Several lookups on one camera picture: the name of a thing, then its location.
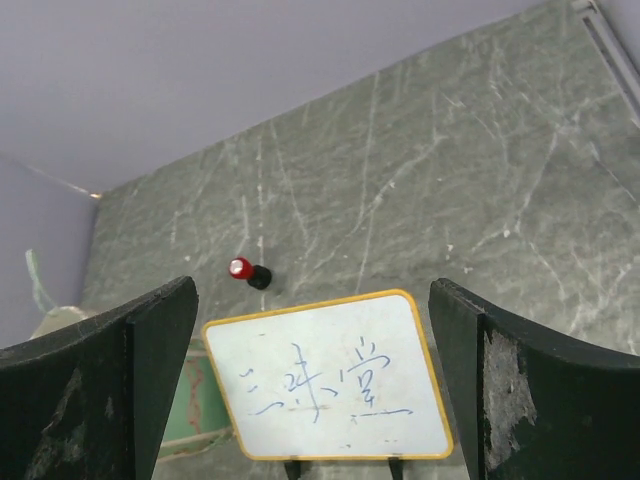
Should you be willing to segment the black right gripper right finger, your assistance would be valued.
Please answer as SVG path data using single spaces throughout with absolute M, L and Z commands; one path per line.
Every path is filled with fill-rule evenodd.
M 639 359 L 441 278 L 429 317 L 472 479 L 636 479 Z

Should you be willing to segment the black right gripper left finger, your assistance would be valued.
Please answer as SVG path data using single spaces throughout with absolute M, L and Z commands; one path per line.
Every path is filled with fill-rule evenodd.
M 197 311 L 183 276 L 2 349 L 2 478 L 151 478 Z

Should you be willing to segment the green printed paper bag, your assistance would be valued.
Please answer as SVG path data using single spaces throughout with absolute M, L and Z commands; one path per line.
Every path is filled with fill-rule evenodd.
M 43 314 L 33 339 L 96 315 L 77 306 L 59 306 L 48 295 L 32 249 L 25 252 L 33 300 Z M 233 437 L 229 416 L 207 356 L 204 342 L 190 339 L 177 383 L 173 404 L 158 453 L 160 462 L 196 455 L 228 442 Z

